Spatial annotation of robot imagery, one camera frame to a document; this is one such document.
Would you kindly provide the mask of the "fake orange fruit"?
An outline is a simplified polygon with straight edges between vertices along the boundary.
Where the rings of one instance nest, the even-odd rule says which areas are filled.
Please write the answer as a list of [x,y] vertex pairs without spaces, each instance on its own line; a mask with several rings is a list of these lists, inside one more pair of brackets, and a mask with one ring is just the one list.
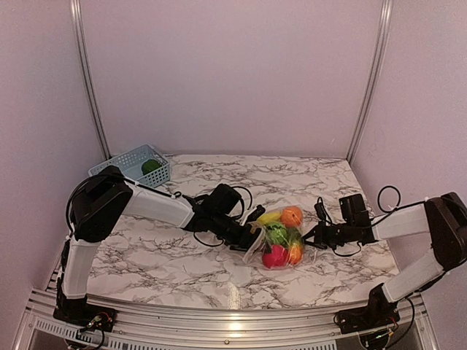
[[288,206],[282,210],[280,222],[287,228],[298,227],[303,222],[303,212],[298,206]]

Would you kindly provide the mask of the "fake orange carrot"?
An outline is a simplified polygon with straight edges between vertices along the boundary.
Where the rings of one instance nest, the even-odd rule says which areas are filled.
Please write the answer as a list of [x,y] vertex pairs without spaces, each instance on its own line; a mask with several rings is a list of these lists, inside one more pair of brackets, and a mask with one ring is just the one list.
[[288,265],[299,264],[304,255],[303,241],[300,236],[293,237],[288,246]]

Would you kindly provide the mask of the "fake green lettuce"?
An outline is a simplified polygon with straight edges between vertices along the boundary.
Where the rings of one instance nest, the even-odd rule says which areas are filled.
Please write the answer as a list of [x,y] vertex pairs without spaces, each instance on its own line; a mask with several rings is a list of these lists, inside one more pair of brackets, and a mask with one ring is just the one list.
[[271,222],[265,225],[266,240],[270,244],[285,246],[288,243],[287,228],[281,222]]

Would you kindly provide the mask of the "clear zip top bag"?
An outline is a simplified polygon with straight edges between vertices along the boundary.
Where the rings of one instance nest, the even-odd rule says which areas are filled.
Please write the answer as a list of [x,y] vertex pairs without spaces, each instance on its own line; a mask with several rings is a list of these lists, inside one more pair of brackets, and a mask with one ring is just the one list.
[[302,263],[306,244],[304,212],[299,206],[285,206],[271,211],[258,206],[242,223],[251,225],[252,238],[242,258],[245,265],[284,270]]

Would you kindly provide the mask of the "fake yellow banana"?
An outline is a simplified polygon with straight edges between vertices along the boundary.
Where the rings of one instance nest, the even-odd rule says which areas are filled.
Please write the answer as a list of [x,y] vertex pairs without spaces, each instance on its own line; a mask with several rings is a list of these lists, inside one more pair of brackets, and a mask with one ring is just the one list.
[[261,225],[267,225],[271,222],[279,222],[281,216],[282,216],[282,213],[280,211],[268,212],[268,213],[262,214],[257,219],[257,222],[260,223]]

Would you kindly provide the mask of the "fake red food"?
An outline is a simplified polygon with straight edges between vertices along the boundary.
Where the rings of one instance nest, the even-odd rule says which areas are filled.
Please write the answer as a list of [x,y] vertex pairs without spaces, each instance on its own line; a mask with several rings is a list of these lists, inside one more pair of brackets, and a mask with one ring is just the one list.
[[263,266],[272,268],[283,268],[287,265],[288,251],[282,245],[266,245],[262,254]]

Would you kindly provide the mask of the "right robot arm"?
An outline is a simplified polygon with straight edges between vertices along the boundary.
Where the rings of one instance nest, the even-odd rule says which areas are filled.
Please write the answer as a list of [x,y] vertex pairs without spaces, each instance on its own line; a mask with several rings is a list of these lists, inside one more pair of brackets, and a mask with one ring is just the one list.
[[317,249],[336,249],[388,241],[407,243],[412,258],[397,261],[399,273],[372,289],[361,319],[376,327],[390,314],[390,306],[415,291],[434,284],[466,262],[466,205],[455,192],[396,206],[371,217],[361,194],[339,199],[342,223],[332,222],[322,199],[314,210],[318,223],[304,235],[304,243]]

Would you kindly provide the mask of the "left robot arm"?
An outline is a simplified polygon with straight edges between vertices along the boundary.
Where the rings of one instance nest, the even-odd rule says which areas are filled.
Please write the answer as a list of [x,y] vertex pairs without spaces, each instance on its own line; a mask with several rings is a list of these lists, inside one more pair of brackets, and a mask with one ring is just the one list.
[[76,324],[87,324],[92,308],[87,283],[96,251],[123,215],[154,219],[192,233],[210,232],[230,249],[246,252],[259,231],[252,222],[265,213],[256,207],[241,222],[231,215],[244,200],[236,187],[219,184],[208,195],[190,197],[168,194],[124,177],[116,166],[107,166],[77,185],[66,205],[69,237],[61,256],[57,308]]

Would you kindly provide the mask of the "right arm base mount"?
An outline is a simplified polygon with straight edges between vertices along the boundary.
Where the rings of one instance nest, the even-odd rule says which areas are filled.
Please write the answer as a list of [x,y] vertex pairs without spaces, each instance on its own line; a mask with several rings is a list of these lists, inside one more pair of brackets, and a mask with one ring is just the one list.
[[361,332],[397,323],[400,315],[396,307],[371,309],[369,306],[338,311],[334,322],[342,334]]

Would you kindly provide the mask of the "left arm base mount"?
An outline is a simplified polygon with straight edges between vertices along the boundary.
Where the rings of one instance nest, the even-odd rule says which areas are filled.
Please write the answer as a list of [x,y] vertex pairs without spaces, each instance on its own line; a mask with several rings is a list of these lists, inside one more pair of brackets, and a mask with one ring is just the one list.
[[53,317],[57,320],[80,326],[86,330],[103,330],[111,332],[117,312],[113,308],[97,306],[88,303],[72,303],[57,306]]

